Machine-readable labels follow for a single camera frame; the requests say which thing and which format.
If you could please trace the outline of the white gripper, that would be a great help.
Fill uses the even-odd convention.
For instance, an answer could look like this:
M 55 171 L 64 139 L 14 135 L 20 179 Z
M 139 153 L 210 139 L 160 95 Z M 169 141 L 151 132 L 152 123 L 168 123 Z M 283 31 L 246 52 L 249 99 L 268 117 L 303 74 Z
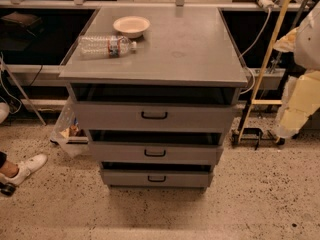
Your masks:
M 274 132 L 287 139 L 297 134 L 320 108 L 319 31 L 297 27 L 277 40 L 273 48 L 293 52 L 295 63 L 306 69 L 299 78 L 288 78 L 277 112 Z

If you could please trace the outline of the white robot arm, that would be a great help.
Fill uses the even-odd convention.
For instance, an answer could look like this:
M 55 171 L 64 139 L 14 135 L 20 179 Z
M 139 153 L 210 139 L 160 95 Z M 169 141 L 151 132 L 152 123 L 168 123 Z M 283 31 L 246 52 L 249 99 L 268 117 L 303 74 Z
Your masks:
M 305 69 L 299 77 L 289 77 L 276 116 L 275 134 L 290 138 L 320 108 L 320 4 L 300 25 L 277 40 L 274 50 L 292 52 L 294 62 Z

